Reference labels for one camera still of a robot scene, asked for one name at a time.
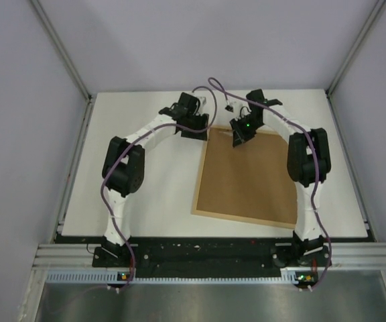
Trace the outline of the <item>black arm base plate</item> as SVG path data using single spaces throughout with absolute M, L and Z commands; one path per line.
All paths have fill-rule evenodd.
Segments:
M 94 267 L 132 268 L 148 274 L 277 270 L 324 267 L 331 251 L 323 237 L 131 237 L 126 244 L 108 240 L 94 252 Z

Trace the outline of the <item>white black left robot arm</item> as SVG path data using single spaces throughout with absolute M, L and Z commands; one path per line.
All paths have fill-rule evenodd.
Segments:
M 177 133 L 184 138 L 207 140 L 208 129 L 214 120 L 203 112 L 205 105 L 205 97 L 183 92 L 178 101 L 159 110 L 152 121 L 135 133 L 110 140 L 100 188 L 109 213 L 101 247 L 114 265 L 123 266 L 130 256 L 134 256 L 128 244 L 131 232 L 125 207 L 128 196 L 136 193 L 143 184 L 147 153 Z

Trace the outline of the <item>wooden picture frame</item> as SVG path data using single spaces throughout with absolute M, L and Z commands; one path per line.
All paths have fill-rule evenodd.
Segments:
M 192 214 L 293 229 L 297 193 L 287 172 L 288 144 L 272 131 L 233 146 L 228 127 L 214 127 L 202 149 Z

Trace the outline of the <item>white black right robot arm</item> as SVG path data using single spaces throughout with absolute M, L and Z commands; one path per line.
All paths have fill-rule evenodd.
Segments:
M 328 134 L 323 128 L 300 124 L 280 100 L 266 99 L 261 89 L 240 100 L 248 103 L 249 112 L 230 120 L 234 148 L 252 140 L 264 125 L 288 144 L 287 172 L 296 187 L 297 219 L 291 246 L 276 247 L 272 257 L 281 268 L 305 266 L 324 254 L 324 243 L 329 239 L 318 214 L 322 185 L 331 171 Z

